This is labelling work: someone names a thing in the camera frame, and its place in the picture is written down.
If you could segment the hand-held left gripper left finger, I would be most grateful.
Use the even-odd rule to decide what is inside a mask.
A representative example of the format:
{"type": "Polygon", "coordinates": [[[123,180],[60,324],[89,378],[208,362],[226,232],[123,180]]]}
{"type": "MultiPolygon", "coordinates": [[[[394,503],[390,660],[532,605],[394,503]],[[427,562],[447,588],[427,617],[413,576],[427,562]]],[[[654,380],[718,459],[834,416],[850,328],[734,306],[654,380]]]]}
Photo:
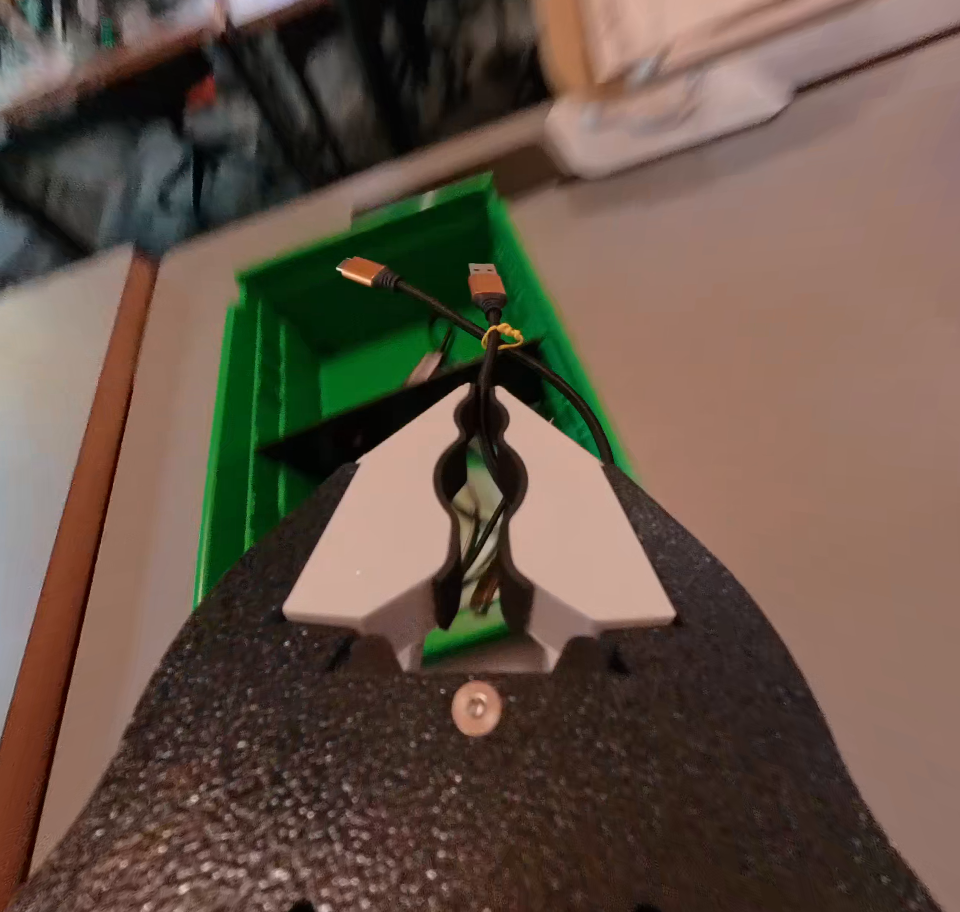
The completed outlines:
{"type": "Polygon", "coordinates": [[[450,392],[360,458],[283,603],[288,621],[382,637],[403,671],[420,667],[438,626],[430,580],[453,534],[434,472],[459,439],[454,414],[468,391],[450,392]]]}

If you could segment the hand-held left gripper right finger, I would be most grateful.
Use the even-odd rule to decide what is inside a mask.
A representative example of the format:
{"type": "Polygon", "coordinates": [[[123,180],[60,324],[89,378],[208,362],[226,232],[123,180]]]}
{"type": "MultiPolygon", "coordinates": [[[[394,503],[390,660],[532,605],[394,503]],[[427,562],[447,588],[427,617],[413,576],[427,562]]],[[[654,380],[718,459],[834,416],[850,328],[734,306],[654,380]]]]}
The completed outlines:
{"type": "Polygon", "coordinates": [[[510,557],[533,585],[520,669],[551,672],[575,638],[666,627],[676,610],[602,462],[505,388],[504,440],[522,461],[526,491],[507,524],[510,557]]]}

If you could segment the green plastic bin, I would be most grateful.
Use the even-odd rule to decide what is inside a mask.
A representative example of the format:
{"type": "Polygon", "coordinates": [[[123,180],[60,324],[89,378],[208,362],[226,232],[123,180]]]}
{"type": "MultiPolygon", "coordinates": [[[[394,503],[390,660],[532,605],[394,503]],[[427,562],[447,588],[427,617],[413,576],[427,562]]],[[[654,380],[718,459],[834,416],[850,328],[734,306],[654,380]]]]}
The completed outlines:
{"type": "Polygon", "coordinates": [[[544,364],[589,403],[614,462],[627,452],[576,350],[568,325],[526,253],[493,176],[481,174],[354,219],[332,234],[236,274],[227,308],[198,536],[198,606],[248,548],[367,448],[372,418],[330,429],[318,472],[266,455],[274,442],[397,393],[449,326],[414,299],[366,289],[337,264],[385,264],[474,323],[471,262],[492,263],[504,282],[507,320],[544,364]]]}

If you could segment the black USB cable yellow tie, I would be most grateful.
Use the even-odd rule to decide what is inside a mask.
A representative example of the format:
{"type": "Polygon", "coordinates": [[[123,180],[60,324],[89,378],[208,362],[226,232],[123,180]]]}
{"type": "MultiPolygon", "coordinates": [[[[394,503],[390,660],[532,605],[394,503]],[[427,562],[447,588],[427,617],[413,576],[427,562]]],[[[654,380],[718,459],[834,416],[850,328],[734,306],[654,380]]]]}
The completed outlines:
{"type": "Polygon", "coordinates": [[[531,618],[534,586],[521,574],[512,559],[509,524],[519,510],[529,483],[526,469],[517,452],[506,444],[508,425],[506,409],[495,397],[494,371],[499,358],[512,358],[524,368],[537,374],[553,386],[574,407],[589,430],[604,466],[614,463],[613,449],[606,430],[589,405],[565,379],[537,358],[522,351],[522,333],[506,323],[502,313],[508,303],[506,288],[496,268],[490,264],[473,263],[467,276],[471,300],[486,320],[481,329],[460,313],[402,279],[382,263],[367,258],[345,258],[337,264],[337,271],[345,279],[366,287],[398,292],[428,306],[438,317],[447,319],[456,328],[480,340],[484,355],[479,374],[466,397],[454,410],[458,438],[443,452],[434,470],[434,486],[441,505],[452,508],[453,488],[460,487],[466,477],[466,450],[472,440],[479,445],[487,471],[500,492],[500,502],[491,520],[484,527],[471,555],[458,561],[448,559],[430,581],[435,600],[438,627],[447,629],[452,622],[455,607],[452,604],[453,582],[464,579],[474,559],[498,526],[494,565],[500,580],[501,614],[510,630],[523,631],[531,618]]]}

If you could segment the grey desk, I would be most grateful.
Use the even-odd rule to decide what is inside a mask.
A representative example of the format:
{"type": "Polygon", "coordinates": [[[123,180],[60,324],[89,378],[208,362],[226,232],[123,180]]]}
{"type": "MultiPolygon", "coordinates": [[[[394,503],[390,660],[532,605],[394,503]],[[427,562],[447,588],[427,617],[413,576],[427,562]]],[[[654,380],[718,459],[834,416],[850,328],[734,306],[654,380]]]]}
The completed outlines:
{"type": "MultiPolygon", "coordinates": [[[[762,607],[958,910],[958,35],[510,213],[641,484],[762,607]]],[[[517,119],[162,261],[31,871],[186,621],[236,271],[531,146],[517,119]]]]}

